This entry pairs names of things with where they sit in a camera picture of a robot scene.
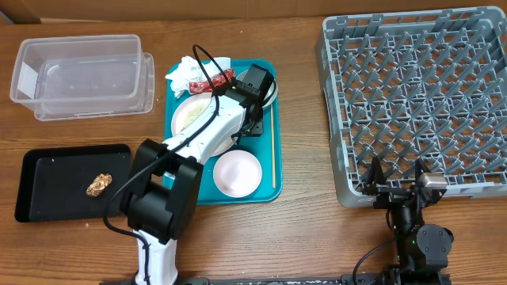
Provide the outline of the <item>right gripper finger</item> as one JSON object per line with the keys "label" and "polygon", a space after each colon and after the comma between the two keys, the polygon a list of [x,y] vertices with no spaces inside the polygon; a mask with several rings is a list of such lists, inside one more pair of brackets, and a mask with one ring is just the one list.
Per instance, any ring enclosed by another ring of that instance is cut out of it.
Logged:
{"label": "right gripper finger", "polygon": [[379,192],[379,188],[384,185],[385,185],[385,176],[383,174],[382,166],[380,164],[380,159],[378,156],[375,156],[372,159],[372,163],[369,168],[367,180],[363,188],[363,193],[365,195],[377,195]]}
{"label": "right gripper finger", "polygon": [[415,182],[420,188],[428,188],[431,182],[431,172],[421,158],[415,161]]}

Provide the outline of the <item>red snack wrapper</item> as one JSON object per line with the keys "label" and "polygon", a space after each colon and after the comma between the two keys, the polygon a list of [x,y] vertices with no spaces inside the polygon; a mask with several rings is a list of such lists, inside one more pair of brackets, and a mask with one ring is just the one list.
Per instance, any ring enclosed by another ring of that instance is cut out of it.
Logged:
{"label": "red snack wrapper", "polygon": [[[234,68],[226,69],[224,71],[227,79],[231,81],[235,76]],[[213,75],[211,77],[212,83],[214,87],[224,86],[227,83],[227,80],[223,77],[221,73]],[[205,80],[203,82],[190,82],[189,83],[189,93],[198,94],[198,93],[208,93],[212,91],[212,86],[209,81]]]}

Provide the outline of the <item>large white plate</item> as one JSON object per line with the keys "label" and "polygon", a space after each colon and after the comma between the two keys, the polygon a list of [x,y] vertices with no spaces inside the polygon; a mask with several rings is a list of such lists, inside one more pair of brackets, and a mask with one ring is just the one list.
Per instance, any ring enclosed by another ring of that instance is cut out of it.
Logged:
{"label": "large white plate", "polygon": [[204,164],[233,146],[231,136],[239,131],[246,109],[236,100],[210,93],[194,95],[177,107],[172,118],[173,136],[163,141],[168,150]]}

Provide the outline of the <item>white napkin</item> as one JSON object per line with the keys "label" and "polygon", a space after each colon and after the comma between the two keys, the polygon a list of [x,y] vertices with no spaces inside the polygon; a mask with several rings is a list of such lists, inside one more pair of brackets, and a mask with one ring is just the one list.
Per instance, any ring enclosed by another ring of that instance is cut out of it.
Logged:
{"label": "white napkin", "polygon": [[[218,63],[223,71],[231,68],[231,58],[216,57],[214,60]],[[203,65],[209,77],[219,73],[218,67],[214,63],[206,63]],[[190,92],[191,82],[207,82],[204,72],[201,70],[198,62],[191,56],[184,56],[174,71],[170,71],[165,79],[170,81],[170,88],[174,96],[178,99],[185,91]]]}

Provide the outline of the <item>small white bowl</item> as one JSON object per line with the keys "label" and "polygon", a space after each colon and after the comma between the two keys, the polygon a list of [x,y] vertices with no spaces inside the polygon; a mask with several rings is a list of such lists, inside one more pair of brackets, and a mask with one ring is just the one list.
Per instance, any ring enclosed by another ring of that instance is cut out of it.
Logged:
{"label": "small white bowl", "polygon": [[260,185],[262,167],[257,158],[244,150],[223,154],[213,169],[216,187],[226,196],[242,198],[252,194]]}

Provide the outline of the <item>brown food scrap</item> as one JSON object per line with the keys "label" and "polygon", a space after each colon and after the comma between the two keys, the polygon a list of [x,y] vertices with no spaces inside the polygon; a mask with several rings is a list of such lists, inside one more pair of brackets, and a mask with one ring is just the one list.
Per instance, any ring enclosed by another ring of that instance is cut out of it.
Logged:
{"label": "brown food scrap", "polygon": [[112,176],[109,173],[101,173],[86,189],[86,194],[91,197],[98,197],[112,183]]}

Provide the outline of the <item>pile of rice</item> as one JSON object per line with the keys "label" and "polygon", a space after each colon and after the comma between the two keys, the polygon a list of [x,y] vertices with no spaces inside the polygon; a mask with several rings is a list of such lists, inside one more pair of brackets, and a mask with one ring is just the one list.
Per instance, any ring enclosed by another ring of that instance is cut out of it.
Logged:
{"label": "pile of rice", "polygon": [[197,117],[199,117],[208,108],[208,103],[197,102],[192,103],[185,108],[183,112],[183,125],[185,129],[189,126]]}

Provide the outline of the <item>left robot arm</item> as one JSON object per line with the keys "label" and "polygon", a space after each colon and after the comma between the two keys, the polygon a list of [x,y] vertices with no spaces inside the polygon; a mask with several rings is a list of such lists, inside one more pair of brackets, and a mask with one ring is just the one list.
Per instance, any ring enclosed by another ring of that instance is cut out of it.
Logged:
{"label": "left robot arm", "polygon": [[241,79],[212,92],[207,109],[179,134],[138,148],[122,187],[120,210],[138,242],[134,284],[173,284],[177,280],[177,239],[196,210],[204,165],[227,139],[259,136],[273,75],[253,64]]}

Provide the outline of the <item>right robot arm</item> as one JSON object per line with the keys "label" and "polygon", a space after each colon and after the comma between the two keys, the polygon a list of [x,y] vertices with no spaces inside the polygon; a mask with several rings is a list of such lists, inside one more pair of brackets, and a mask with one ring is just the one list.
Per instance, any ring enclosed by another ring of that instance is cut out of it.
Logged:
{"label": "right robot arm", "polygon": [[391,187],[380,159],[372,159],[362,193],[375,198],[375,209],[386,211],[387,225],[394,238],[361,257],[353,269],[353,283],[360,283],[358,269],[368,257],[394,244],[398,263],[373,276],[373,284],[450,284],[450,276],[441,270],[448,266],[454,235],[447,228],[425,223],[422,215],[424,208],[440,201],[448,182],[443,174],[431,172],[421,159],[416,160],[414,168],[415,182],[408,188]]}

